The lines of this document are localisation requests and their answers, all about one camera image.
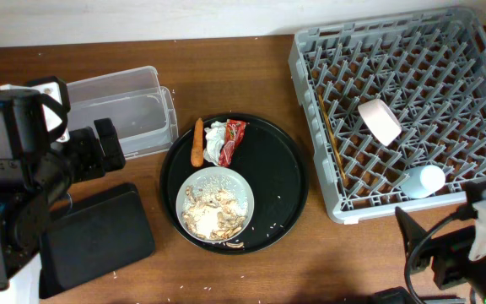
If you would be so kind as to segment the orange carrot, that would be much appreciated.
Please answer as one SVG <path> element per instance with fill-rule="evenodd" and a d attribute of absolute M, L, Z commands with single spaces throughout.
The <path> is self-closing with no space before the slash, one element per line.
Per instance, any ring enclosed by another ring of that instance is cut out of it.
<path fill-rule="evenodd" d="M 195 122 L 193 143 L 191 152 L 191 163 L 194 167 L 200 167 L 203 165 L 203 120 L 198 118 Z"/>

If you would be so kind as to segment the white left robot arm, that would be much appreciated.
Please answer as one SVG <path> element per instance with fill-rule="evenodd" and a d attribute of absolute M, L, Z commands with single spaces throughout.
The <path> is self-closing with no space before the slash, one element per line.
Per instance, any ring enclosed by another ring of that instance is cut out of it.
<path fill-rule="evenodd" d="M 78 182 L 126 164 L 110 118 L 71 131 L 57 77 L 0 86 L 0 303 L 37 303 L 51 206 Z"/>

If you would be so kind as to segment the wooden chopstick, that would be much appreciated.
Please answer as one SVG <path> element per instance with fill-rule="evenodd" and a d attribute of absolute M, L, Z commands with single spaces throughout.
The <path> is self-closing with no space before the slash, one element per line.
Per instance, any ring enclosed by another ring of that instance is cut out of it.
<path fill-rule="evenodd" d="M 318 95 L 318 103 L 319 103 L 319 106 L 320 106 L 320 109 L 321 109 L 322 118 L 323 118 L 323 120 L 326 124 L 327 134 L 328 134 L 328 137 L 330 139 L 330 143 L 331 143 L 332 151 L 333 151 L 334 158 L 335 158 L 335 161 L 336 161 L 336 164 L 337 164 L 339 176 L 342 179 L 343 185 L 346 186 L 348 184 L 348 178 L 347 178 L 347 176 L 344 172 L 344 169 L 343 169 L 343 160 L 341 158 L 341 155 L 338 152 L 337 140 L 336 140 L 334 133 L 332 131 L 331 121 L 329 119 L 329 116 L 327 115 L 324 100 L 323 100 L 323 97 L 321 95 Z"/>

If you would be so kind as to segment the white plate with food scraps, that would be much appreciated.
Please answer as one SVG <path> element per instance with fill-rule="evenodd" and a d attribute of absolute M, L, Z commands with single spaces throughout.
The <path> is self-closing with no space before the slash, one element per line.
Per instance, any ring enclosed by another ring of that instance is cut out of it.
<path fill-rule="evenodd" d="M 254 193 L 246 179 L 228 168 L 209 167 L 191 174 L 175 201 L 176 218 L 193 241 L 225 246 L 242 242 L 251 223 Z"/>

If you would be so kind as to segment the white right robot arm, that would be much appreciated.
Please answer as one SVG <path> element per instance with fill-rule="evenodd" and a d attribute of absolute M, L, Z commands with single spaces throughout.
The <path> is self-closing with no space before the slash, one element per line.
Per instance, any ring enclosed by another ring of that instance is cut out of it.
<path fill-rule="evenodd" d="M 415 291 L 411 276 L 427 267 L 432 268 L 433 280 L 440 290 L 468 283 L 472 287 L 472 295 L 480 296 L 486 303 L 486 257 L 478 261 L 468 257 L 475 241 L 475 227 L 471 225 L 434 237 L 436 232 L 452 221 L 474 219 L 475 209 L 461 206 L 428 231 L 399 207 L 395 210 L 395 216 L 405 249 L 404 279 L 407 287 L 375 293 L 370 297 L 370 303 L 421 303 L 423 300 Z"/>

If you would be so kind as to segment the light blue cup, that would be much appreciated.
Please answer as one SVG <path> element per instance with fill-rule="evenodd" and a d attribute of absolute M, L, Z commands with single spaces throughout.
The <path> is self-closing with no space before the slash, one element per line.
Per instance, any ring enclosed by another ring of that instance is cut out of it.
<path fill-rule="evenodd" d="M 418 166 L 406 171 L 408 179 L 400 186 L 411 199 L 426 198 L 444 187 L 445 173 L 435 165 Z"/>

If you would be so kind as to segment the red snack wrapper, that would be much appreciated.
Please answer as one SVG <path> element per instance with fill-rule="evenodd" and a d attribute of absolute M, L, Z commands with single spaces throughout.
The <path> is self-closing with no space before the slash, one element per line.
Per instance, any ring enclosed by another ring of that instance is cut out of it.
<path fill-rule="evenodd" d="M 224 146 L 221 149 L 219 165 L 229 167 L 235 149 L 244 138 L 247 123 L 239 120 L 229 119 L 226 123 Z"/>

